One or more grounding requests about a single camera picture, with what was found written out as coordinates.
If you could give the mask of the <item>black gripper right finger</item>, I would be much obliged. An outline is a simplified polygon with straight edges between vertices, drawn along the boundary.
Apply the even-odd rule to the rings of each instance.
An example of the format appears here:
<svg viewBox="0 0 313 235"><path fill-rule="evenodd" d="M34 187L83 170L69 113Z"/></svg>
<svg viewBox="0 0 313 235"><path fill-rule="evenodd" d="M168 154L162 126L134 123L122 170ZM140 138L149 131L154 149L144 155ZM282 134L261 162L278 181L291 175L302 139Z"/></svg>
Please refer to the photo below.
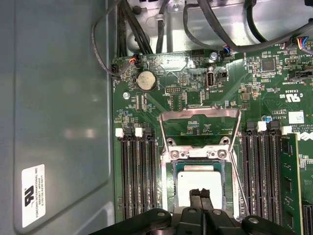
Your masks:
<svg viewBox="0 0 313 235"><path fill-rule="evenodd" d="M200 200L208 235L294 235L290 229L256 215L249 215L238 222L228 214L213 208L210 190L200 191Z"/></svg>

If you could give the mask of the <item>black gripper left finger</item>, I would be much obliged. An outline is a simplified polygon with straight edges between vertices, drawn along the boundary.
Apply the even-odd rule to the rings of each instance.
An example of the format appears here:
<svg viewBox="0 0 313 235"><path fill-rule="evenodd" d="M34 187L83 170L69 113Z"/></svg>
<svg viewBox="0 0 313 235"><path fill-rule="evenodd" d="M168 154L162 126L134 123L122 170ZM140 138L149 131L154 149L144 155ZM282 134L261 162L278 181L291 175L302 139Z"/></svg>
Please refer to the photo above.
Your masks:
<svg viewBox="0 0 313 235"><path fill-rule="evenodd" d="M94 235L202 235L201 190L189 192L190 207L171 215L164 209L151 209L132 218L93 232Z"/></svg>

